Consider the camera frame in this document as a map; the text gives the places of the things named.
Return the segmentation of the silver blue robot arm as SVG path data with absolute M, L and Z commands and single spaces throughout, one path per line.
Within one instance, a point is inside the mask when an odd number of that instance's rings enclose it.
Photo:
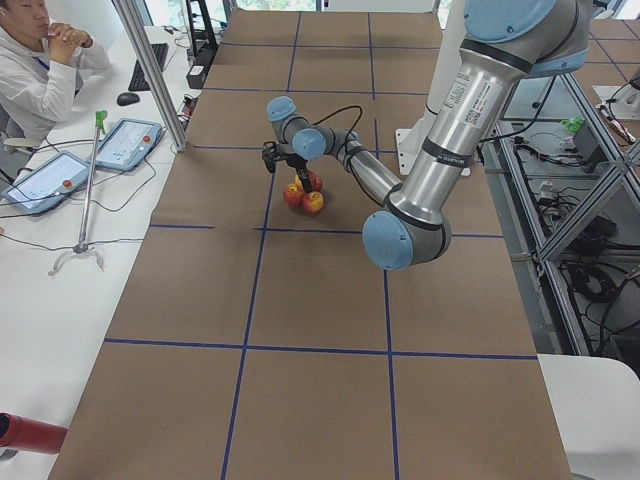
M 350 130 L 299 115 L 287 96 L 267 105 L 276 139 L 262 148 L 269 172 L 279 161 L 308 179 L 307 162 L 335 157 L 380 205 L 364 223 L 370 260 L 403 270 L 440 257 L 450 244 L 442 209 L 474 151 L 494 127 L 512 86 L 525 77 L 579 69 L 588 51 L 590 1 L 468 1 L 459 19 L 461 65 L 405 180 L 397 178 Z

